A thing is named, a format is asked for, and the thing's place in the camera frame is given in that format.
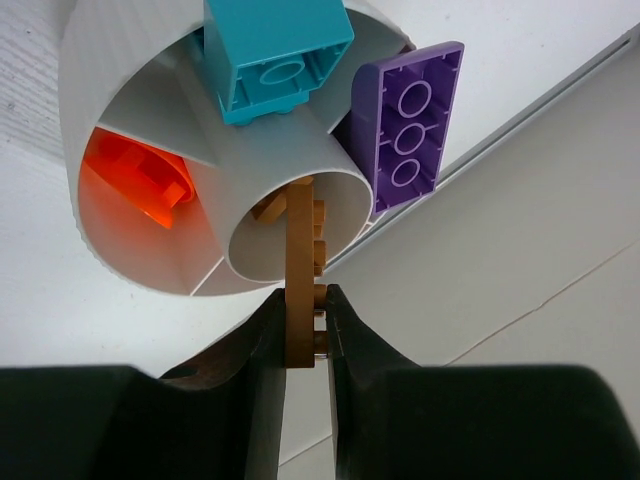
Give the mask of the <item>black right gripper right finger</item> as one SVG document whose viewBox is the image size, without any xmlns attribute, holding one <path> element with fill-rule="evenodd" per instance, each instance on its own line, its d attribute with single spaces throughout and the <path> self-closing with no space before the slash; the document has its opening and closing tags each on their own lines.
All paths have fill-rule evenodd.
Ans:
<svg viewBox="0 0 640 480">
<path fill-rule="evenodd" d="M 612 389 L 579 365 L 421 366 L 326 300 L 340 479 L 635 479 Z"/>
</svg>

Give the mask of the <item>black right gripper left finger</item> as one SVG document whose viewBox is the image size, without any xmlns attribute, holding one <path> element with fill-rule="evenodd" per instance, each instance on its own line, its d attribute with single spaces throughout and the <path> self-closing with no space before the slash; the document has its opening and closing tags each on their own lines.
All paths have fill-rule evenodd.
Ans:
<svg viewBox="0 0 640 480">
<path fill-rule="evenodd" d="M 2 477 L 276 478 L 284 327 L 276 290 L 158 378 L 123 365 L 3 369 Z"/>
</svg>

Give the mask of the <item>tan lego plate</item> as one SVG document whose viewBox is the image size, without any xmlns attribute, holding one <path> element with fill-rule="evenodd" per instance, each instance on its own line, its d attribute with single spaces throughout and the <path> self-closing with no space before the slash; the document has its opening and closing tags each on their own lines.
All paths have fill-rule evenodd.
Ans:
<svg viewBox="0 0 640 480">
<path fill-rule="evenodd" d="M 324 309 L 327 287 L 316 285 L 327 265 L 323 239 L 325 202 L 314 198 L 313 179 L 286 187 L 285 365 L 312 368 L 324 335 L 315 331 L 316 313 Z"/>
</svg>

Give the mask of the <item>orange curved lego piece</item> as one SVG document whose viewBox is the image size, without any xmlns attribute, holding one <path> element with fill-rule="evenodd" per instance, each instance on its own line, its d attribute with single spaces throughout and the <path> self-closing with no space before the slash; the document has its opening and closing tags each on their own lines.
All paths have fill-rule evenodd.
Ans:
<svg viewBox="0 0 640 480">
<path fill-rule="evenodd" d="M 173 226 L 176 205 L 195 198 L 182 157 L 109 130 L 93 131 L 83 164 L 166 229 Z"/>
</svg>

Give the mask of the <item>purple curved lego brick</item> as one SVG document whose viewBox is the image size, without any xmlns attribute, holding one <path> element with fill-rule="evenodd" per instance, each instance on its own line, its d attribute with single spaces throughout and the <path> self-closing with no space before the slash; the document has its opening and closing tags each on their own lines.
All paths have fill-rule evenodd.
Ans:
<svg viewBox="0 0 640 480">
<path fill-rule="evenodd" d="M 374 213 L 434 191 L 464 49 L 449 41 L 357 70 L 347 151 L 372 188 Z"/>
</svg>

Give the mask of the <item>large teal lego brick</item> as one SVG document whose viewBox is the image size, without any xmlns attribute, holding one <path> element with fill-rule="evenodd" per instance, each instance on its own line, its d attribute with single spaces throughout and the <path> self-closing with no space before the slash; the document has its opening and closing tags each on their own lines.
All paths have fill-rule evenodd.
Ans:
<svg viewBox="0 0 640 480">
<path fill-rule="evenodd" d="M 205 1 L 193 58 L 226 125 L 288 113 L 354 40 L 341 1 Z"/>
</svg>

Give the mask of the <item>small brown lego brick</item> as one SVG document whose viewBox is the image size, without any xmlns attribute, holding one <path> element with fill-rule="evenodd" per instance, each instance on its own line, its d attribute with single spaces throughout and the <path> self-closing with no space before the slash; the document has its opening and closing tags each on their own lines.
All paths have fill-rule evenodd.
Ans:
<svg viewBox="0 0 640 480">
<path fill-rule="evenodd" d="M 286 197 L 285 187 L 271 192 L 251 209 L 253 218 L 265 225 L 274 223 L 287 208 Z"/>
</svg>

